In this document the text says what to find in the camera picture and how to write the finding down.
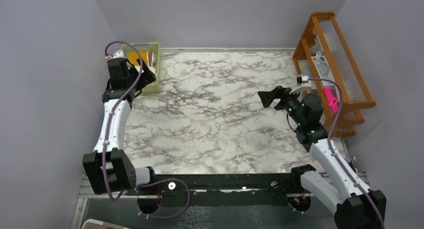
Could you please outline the brown yellow bear towel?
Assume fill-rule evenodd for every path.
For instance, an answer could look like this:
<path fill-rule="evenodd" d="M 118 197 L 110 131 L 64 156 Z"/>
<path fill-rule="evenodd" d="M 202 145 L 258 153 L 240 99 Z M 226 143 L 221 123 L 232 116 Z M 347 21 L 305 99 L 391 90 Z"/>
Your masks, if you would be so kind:
<path fill-rule="evenodd" d="M 156 51 L 151 51 L 151 50 L 140 50 L 139 51 L 140 56 L 142 57 L 142 60 L 144 61 L 144 63 L 146 65 L 148 65 L 149 67 L 154 67 L 156 62 L 157 62 L 157 55 L 158 53 Z M 135 66 L 139 66 L 139 57 L 137 55 L 137 53 L 135 51 L 131 51 L 127 53 L 127 58 L 129 59 L 129 61 L 135 65 Z"/>

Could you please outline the cream white towel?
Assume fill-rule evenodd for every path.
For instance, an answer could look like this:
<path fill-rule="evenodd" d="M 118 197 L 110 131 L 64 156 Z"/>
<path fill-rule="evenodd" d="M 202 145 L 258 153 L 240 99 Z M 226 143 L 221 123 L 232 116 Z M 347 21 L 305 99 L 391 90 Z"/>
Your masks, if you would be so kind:
<path fill-rule="evenodd" d="M 156 69 L 153 67 L 153 66 L 144 66 L 143 67 L 143 71 L 144 72 L 146 72 L 147 71 L 147 69 L 149 69 L 149 71 L 152 73 L 152 74 L 156 74 Z"/>

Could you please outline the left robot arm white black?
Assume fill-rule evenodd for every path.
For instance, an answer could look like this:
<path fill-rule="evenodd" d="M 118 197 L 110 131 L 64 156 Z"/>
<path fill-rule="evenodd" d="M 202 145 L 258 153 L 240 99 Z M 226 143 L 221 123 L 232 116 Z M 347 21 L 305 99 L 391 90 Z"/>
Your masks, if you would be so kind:
<path fill-rule="evenodd" d="M 155 82 L 156 77 L 143 59 L 136 65 L 126 57 L 109 57 L 109 80 L 102 94 L 104 118 L 93 152 L 85 154 L 82 165 L 96 195 L 122 194 L 137 186 L 144 194 L 157 189 L 150 166 L 136 168 L 124 152 L 126 123 L 136 92 Z"/>

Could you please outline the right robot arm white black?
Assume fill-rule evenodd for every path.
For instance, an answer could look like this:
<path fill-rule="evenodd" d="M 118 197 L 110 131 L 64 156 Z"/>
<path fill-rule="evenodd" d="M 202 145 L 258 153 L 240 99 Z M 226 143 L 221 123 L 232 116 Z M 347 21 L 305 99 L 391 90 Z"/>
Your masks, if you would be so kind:
<path fill-rule="evenodd" d="M 331 183 L 311 169 L 292 175 L 289 188 L 296 193 L 311 192 L 332 213 L 339 229 L 383 229 L 387 199 L 381 190 L 371 189 L 337 150 L 320 122 L 324 111 L 321 97 L 312 92 L 298 99 L 299 94 L 291 91 L 277 86 L 257 94 L 264 108 L 279 100 L 274 109 L 286 111 L 296 123 L 299 143 L 320 163 Z"/>

